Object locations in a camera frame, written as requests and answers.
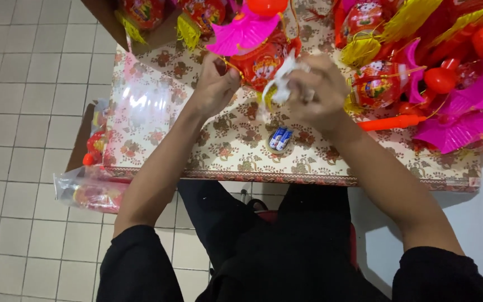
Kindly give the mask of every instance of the floral tablecloth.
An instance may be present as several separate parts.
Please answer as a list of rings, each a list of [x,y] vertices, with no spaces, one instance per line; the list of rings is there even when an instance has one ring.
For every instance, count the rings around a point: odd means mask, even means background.
[[[326,15],[331,1],[296,1],[303,52],[326,52],[339,62],[333,24],[304,21],[308,8]],[[296,34],[293,15],[288,31]],[[206,52],[188,51],[181,42],[135,58],[118,47],[107,122],[109,142],[104,165],[117,176],[132,176],[168,133],[193,92]],[[351,70],[340,65],[345,75]],[[356,121],[394,116],[392,110],[354,114]],[[266,148],[278,126],[295,130],[285,154]],[[411,129],[371,133],[389,152],[432,190],[475,191],[480,187],[480,156],[456,152],[441,156],[415,154]],[[356,186],[354,172],[318,132],[291,120],[286,108],[262,114],[249,89],[240,89],[225,110],[201,130],[184,173],[186,177],[257,182],[296,182]]]

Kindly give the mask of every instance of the hand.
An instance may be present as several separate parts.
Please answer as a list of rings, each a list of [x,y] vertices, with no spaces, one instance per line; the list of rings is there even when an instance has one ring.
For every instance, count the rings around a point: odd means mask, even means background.
[[[216,55],[208,54],[202,63],[197,88],[186,105],[205,119],[225,109],[240,87],[240,74],[237,70],[231,69],[221,76],[218,68],[225,70],[224,62]]]
[[[290,106],[292,118],[320,132],[333,131],[347,117],[344,101],[351,88],[327,54],[306,56],[300,62],[309,65],[311,72],[294,70],[288,75],[292,93],[287,104]],[[310,102],[303,100],[303,90],[307,88],[316,93]]]

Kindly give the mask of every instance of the black pants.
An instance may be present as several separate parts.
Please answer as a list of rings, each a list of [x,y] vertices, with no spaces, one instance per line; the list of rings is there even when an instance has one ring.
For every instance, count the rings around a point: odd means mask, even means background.
[[[242,234],[267,225],[252,208],[231,196],[218,181],[180,180],[178,191],[197,236],[216,269],[234,256],[235,244]],[[319,216],[328,212],[331,217],[338,216],[347,221],[347,227],[341,227],[341,232],[345,233],[341,237],[349,237],[351,215],[346,187],[290,185],[278,209],[278,220],[281,216],[311,212]]]

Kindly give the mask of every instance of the person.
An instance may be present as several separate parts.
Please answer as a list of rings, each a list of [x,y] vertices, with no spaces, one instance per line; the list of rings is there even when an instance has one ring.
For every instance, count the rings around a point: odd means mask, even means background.
[[[342,109],[350,88],[339,68],[325,54],[301,60],[311,72],[289,75],[292,119],[339,150],[370,200],[401,232],[404,254],[392,300],[483,301],[483,277],[438,203]],[[216,63],[205,58],[195,92],[124,193],[97,301],[183,301],[154,231],[176,187],[215,270],[198,302],[389,301],[350,264],[346,188],[291,185],[270,224],[219,182],[180,179],[200,129],[240,85],[237,72],[221,75]],[[316,92],[310,102],[301,98],[307,88]]]

